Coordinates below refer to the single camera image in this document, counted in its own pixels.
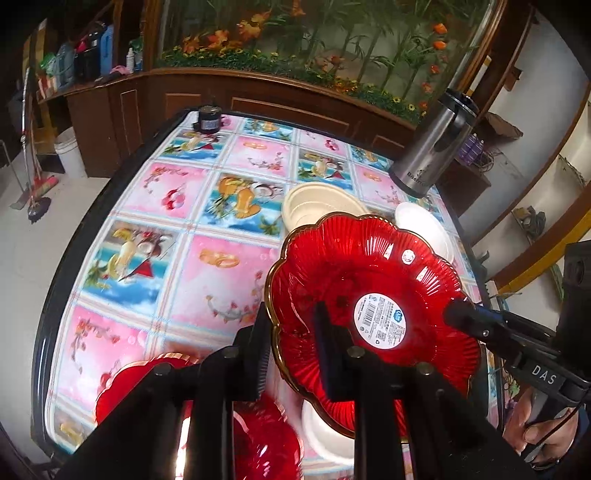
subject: white floor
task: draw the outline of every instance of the white floor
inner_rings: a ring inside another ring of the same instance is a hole
[[[22,154],[15,159],[21,181]],[[13,210],[20,190],[0,168],[0,421],[21,453],[46,461],[31,440],[31,365],[41,308],[61,256],[107,179],[70,179],[47,193],[49,211],[34,225],[27,208]]]

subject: screw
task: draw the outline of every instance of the screw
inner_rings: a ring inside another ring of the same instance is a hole
[[[417,363],[417,372],[421,375],[431,375],[435,371],[435,368],[427,362]]]
[[[227,346],[223,350],[223,357],[224,358],[236,358],[239,353],[240,353],[240,350],[238,349],[237,346]]]
[[[347,348],[347,355],[351,358],[361,358],[365,355],[365,350],[360,346],[353,345]]]
[[[163,375],[168,375],[172,371],[172,369],[173,366],[171,364],[169,364],[168,362],[163,362],[161,364],[156,365],[152,371],[154,372],[154,375],[162,377]]]

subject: plastic bottle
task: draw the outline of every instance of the plastic bottle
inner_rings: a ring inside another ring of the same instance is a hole
[[[476,144],[477,142],[478,142],[478,137],[476,136],[476,134],[470,135],[466,139],[466,141],[464,142],[464,144],[462,145],[460,150],[457,152],[458,160],[464,161],[466,156],[468,155],[468,153],[470,152],[470,150],[474,146],[474,144]]]
[[[484,140],[480,140],[479,142],[477,141],[464,158],[464,163],[466,165],[472,165],[482,155],[483,150]]]
[[[127,52],[127,56],[125,57],[125,67],[131,72],[134,72],[134,67],[135,67],[135,54],[134,54],[134,49],[133,48],[129,48],[129,51]]]

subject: black cable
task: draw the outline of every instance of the black cable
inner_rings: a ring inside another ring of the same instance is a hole
[[[573,416],[574,414],[576,414],[579,409],[581,408],[581,406],[583,405],[583,400],[581,400],[578,405],[574,408],[574,410],[572,412],[570,412],[563,421],[561,421],[556,427],[554,427],[552,430],[550,430],[546,435],[544,435],[541,440],[536,443],[534,445],[534,450],[536,448],[538,448],[540,445],[542,445],[546,440],[548,440],[550,438],[551,435],[553,435],[560,427],[562,427],[566,422],[568,422]]]

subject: barcode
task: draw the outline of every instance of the barcode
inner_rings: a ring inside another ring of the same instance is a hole
[[[368,309],[365,311],[365,315],[363,316],[363,324],[371,327],[371,321],[374,319],[375,315],[375,304],[370,303],[368,304]]]

